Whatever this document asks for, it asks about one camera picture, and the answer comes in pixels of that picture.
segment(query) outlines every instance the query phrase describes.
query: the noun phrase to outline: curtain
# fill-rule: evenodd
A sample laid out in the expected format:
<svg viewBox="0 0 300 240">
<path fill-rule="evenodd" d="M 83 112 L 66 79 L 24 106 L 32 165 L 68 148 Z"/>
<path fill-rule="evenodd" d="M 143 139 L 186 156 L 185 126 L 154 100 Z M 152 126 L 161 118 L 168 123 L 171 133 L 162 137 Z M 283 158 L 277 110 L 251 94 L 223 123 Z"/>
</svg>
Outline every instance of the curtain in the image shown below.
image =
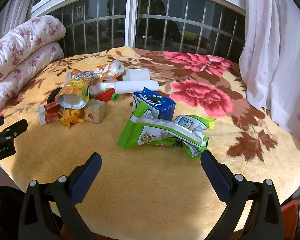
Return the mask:
<svg viewBox="0 0 300 240">
<path fill-rule="evenodd" d="M 300 140 L 300 10 L 293 0 L 246 0 L 239 65 L 247 100 Z"/>
<path fill-rule="evenodd" d="M 26 21 L 31 0 L 9 0 L 0 13 L 0 39 Z"/>
</svg>

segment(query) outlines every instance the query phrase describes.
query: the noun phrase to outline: toy wheel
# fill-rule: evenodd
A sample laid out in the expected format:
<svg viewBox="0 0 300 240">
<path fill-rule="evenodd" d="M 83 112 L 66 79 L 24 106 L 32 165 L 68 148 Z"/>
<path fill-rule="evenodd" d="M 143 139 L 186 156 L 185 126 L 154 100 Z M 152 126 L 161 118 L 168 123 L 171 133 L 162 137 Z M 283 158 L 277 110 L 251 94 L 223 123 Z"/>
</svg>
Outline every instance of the toy wheel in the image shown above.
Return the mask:
<svg viewBox="0 0 300 240">
<path fill-rule="evenodd" d="M 48 96 L 47 99 L 47 104 L 56 101 L 54 98 L 56 97 L 56 95 L 60 92 L 62 88 L 56 88 L 55 90 L 53 90 L 51 92 L 51 94 Z"/>
<path fill-rule="evenodd" d="M 111 100 L 112 100 L 112 101 L 118 101 L 118 100 L 119 100 L 119 97 L 120 97 L 120 96 L 119 96 L 118 94 L 115 94 L 115 93 L 114 93 L 114 94 L 111 96 Z"/>
</svg>

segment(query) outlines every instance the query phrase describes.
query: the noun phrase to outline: wooden block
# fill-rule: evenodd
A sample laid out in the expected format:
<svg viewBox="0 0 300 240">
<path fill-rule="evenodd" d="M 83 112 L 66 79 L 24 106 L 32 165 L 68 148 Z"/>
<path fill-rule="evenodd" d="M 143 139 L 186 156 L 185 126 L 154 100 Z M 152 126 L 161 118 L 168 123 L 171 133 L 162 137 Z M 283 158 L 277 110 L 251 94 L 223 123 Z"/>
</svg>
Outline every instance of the wooden block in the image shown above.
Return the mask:
<svg viewBox="0 0 300 240">
<path fill-rule="evenodd" d="M 84 107 L 86 121 L 101 123 L 106 113 L 106 102 L 91 99 Z"/>
</svg>

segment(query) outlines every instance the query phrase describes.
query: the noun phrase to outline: bed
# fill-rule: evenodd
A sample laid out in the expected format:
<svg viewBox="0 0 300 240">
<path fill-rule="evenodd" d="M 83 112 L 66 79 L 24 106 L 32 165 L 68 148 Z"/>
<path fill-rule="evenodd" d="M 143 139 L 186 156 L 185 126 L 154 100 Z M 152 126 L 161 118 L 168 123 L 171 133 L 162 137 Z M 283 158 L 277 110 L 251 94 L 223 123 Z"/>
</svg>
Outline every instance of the bed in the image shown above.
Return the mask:
<svg viewBox="0 0 300 240">
<path fill-rule="evenodd" d="M 26 191 L 33 179 L 55 181 L 82 165 L 93 152 L 102 169 L 77 209 L 92 232 L 115 239 L 204 239 L 222 214 L 200 160 L 182 148 L 149 145 L 117 147 L 131 115 L 131 94 L 107 103 L 100 124 L 71 128 L 60 122 L 39 125 L 37 108 L 63 86 L 72 69 L 91 70 L 119 59 L 126 68 L 149 69 L 161 94 L 176 102 L 175 115 L 216 117 L 208 149 L 220 163 L 248 180 L 270 178 L 282 203 L 300 185 L 300 142 L 246 100 L 237 64 L 220 57 L 121 47 L 49 64 L 2 111 L 3 130 L 25 118 L 27 132 L 15 139 L 16 154 L 0 164 Z M 237 229 L 244 226 L 248 202 Z M 53 211 L 58 214 L 56 206 Z"/>
</svg>

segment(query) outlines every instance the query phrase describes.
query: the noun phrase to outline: green plastic bag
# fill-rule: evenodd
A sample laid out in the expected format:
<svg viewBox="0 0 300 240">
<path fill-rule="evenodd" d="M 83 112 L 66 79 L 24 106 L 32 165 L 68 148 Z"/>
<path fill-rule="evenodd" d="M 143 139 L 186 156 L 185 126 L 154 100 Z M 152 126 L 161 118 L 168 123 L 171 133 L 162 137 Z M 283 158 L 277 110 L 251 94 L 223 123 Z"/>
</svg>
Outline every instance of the green plastic bag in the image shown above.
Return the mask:
<svg viewBox="0 0 300 240">
<path fill-rule="evenodd" d="M 125 126 L 118 146 L 123 149 L 142 144 L 183 146 L 190 157 L 199 158 L 209 140 L 203 132 L 214 128 L 214 120 L 196 115 L 180 115 L 174 122 L 154 119 L 149 106 L 140 102 Z"/>
</svg>

